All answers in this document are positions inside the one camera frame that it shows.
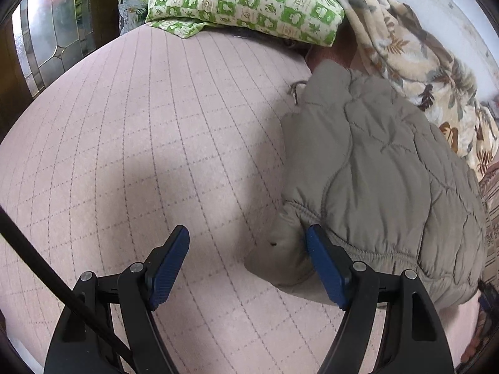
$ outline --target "floral blanket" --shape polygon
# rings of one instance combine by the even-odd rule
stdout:
[[[388,79],[440,127],[478,180],[499,146],[496,123],[475,98],[472,71],[429,32],[407,4],[395,0],[338,0],[369,74]]]

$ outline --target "green patterned cushion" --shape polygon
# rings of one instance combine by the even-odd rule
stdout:
[[[188,38],[214,24],[331,46],[344,11],[336,0],[144,0],[146,21]]]

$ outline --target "gray puffer jacket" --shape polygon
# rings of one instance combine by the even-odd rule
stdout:
[[[478,182],[423,113],[380,78],[323,62],[299,114],[282,121],[283,205],[246,268],[288,293],[330,303],[306,252],[320,223],[374,270],[418,272],[437,308],[477,290],[485,261]]]

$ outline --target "black cable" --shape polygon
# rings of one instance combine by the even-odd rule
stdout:
[[[1,206],[0,235],[3,236],[12,249],[21,257],[21,260],[27,264],[43,284],[135,370],[131,350],[73,294],[66,283],[62,281],[61,277],[53,271],[52,267],[40,256],[33,245],[29,243]]]

